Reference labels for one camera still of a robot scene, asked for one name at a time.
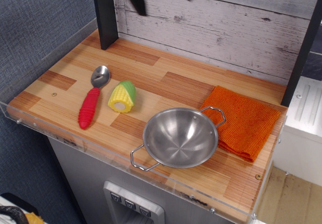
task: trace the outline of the dispenser button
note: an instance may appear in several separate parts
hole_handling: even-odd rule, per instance
[[[115,200],[116,202],[121,202],[121,197],[118,196],[117,194],[114,194],[113,192],[111,192],[111,197],[113,200]]]
[[[125,205],[132,210],[135,210],[135,204],[129,200],[125,200]]]
[[[140,212],[141,212],[141,214],[143,214],[147,217],[151,217],[151,212],[147,209],[144,209],[142,206],[140,206]]]

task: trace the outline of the red spoon handle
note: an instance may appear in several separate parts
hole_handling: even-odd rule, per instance
[[[78,115],[78,123],[81,129],[86,129],[92,122],[99,95],[100,89],[98,88],[93,88],[87,93]]]

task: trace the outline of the pot handle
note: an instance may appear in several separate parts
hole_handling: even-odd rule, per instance
[[[207,110],[208,108],[212,109],[212,110],[216,110],[216,111],[219,111],[221,114],[222,114],[222,118],[223,118],[223,121],[217,125],[215,125],[215,127],[219,127],[220,125],[222,125],[223,123],[226,122],[226,118],[225,118],[225,114],[223,113],[222,110],[220,110],[219,108],[214,108],[214,107],[211,107],[211,106],[208,106],[208,107],[205,107],[203,109],[200,110],[200,112],[204,111],[204,110]]]
[[[140,148],[142,148],[143,146],[144,146],[144,145],[142,144],[142,145],[140,145],[139,147],[137,147],[136,149],[134,149],[134,150],[132,150],[132,151],[131,151],[131,164],[132,164],[134,167],[139,168],[139,169],[141,169],[141,170],[143,170],[143,171],[149,171],[149,170],[153,169],[154,167],[158,166],[160,163],[158,162],[158,163],[156,163],[155,165],[153,165],[153,166],[151,166],[151,167],[147,168],[147,167],[145,167],[145,166],[139,165],[139,164],[137,164],[136,162],[134,162],[133,153],[134,153],[135,151],[139,150]]]

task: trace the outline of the black frame post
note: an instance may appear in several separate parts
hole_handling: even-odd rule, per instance
[[[107,49],[118,39],[114,0],[94,0],[101,49]]]
[[[310,53],[311,47],[313,45],[313,41],[317,34],[318,28],[320,26],[322,20],[322,0],[317,0],[311,21],[308,25],[300,52],[296,59],[290,80],[287,84],[286,91],[284,93],[284,97],[282,99],[281,105],[288,107],[291,103],[293,94],[295,92],[297,83],[301,77],[305,62],[307,60],[307,56]]]

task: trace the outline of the wooden countertop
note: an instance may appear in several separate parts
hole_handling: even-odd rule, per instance
[[[99,65],[109,68],[111,80],[101,89],[91,126],[82,130],[78,111],[92,88],[92,72]],[[137,90],[135,106],[126,114],[107,106],[112,90],[123,80],[132,81]],[[217,85],[282,112],[254,163],[218,148],[208,161],[193,168],[160,165],[155,171],[143,172],[131,166],[130,152],[142,144],[143,129],[153,115],[172,107],[198,109]],[[113,160],[140,178],[154,180],[168,190],[174,188],[183,198],[244,222],[243,212],[252,214],[262,184],[255,176],[264,176],[285,118],[287,108],[279,105],[284,91],[285,86],[122,39],[104,51],[95,31],[15,97],[7,111],[48,135],[53,133],[85,152]],[[145,166],[155,163],[144,148],[135,152],[134,158]]]

